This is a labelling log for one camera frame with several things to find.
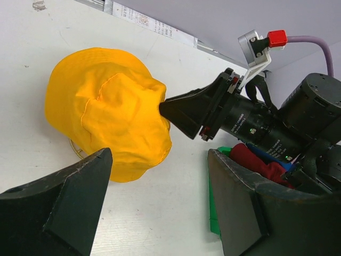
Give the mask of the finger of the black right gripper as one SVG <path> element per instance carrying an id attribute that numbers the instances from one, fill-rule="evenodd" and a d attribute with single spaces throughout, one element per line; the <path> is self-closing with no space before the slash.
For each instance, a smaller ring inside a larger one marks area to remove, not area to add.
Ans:
<path id="1" fill-rule="evenodd" d="M 187 137 L 212 139 L 233 105 L 233 69 L 226 69 L 208 86 L 166 99 L 159 105 L 161 116 Z"/>

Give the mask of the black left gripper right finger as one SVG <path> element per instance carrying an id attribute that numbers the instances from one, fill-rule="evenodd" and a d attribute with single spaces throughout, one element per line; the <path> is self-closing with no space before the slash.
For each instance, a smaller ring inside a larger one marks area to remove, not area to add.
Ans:
<path id="1" fill-rule="evenodd" d="M 216 149 L 208 171 L 225 255 L 340 255 L 340 194 L 284 187 Z"/>

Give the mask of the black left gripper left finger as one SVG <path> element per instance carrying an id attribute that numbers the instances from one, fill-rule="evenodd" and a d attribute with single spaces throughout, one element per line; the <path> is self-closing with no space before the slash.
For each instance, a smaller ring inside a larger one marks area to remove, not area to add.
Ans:
<path id="1" fill-rule="evenodd" d="M 90 255 L 111 167 L 103 148 L 1 193 L 1 255 Z"/>

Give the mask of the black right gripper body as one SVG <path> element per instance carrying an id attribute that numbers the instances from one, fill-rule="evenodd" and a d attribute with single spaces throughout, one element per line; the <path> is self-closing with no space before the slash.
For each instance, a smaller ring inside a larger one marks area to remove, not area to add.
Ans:
<path id="1" fill-rule="evenodd" d="M 306 140 L 285 127 L 272 103 L 266 81 L 255 77 L 246 84 L 247 97 L 235 91 L 223 97 L 214 108 L 218 113 L 208 118 L 200 135 L 204 140 L 215 136 L 214 130 L 222 129 L 244 143 L 288 163 L 306 146 Z"/>

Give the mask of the dark red beanie hat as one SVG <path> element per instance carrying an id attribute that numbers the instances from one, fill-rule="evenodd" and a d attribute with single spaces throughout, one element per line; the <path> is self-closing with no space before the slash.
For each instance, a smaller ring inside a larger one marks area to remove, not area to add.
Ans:
<path id="1" fill-rule="evenodd" d="M 286 172 L 283 166 L 281 166 L 277 162 L 265 163 L 243 143 L 234 146 L 230 152 L 229 157 L 242 167 L 258 173 L 268 180 L 271 180 L 282 186 L 294 189 L 293 185 L 281 178 L 281 176 Z"/>

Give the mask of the yellow bucket hat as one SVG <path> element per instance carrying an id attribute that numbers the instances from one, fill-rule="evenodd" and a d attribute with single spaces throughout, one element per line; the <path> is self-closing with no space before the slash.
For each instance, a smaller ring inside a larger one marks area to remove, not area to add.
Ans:
<path id="1" fill-rule="evenodd" d="M 45 97 L 49 124 L 90 155 L 109 148 L 110 179 L 130 182 L 166 159 L 170 123 L 161 116 L 166 85 L 133 54 L 94 47 L 63 58 Z"/>

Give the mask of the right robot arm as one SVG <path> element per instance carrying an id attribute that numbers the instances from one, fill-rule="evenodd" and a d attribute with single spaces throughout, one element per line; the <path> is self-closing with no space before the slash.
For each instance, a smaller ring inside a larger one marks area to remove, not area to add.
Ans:
<path id="1" fill-rule="evenodd" d="M 277 108 L 263 76 L 241 80 L 226 69 L 207 87 L 166 99 L 159 112 L 189 138 L 208 141 L 224 130 L 293 163 L 282 178 L 300 191 L 340 191 L 340 81 L 308 74 Z"/>

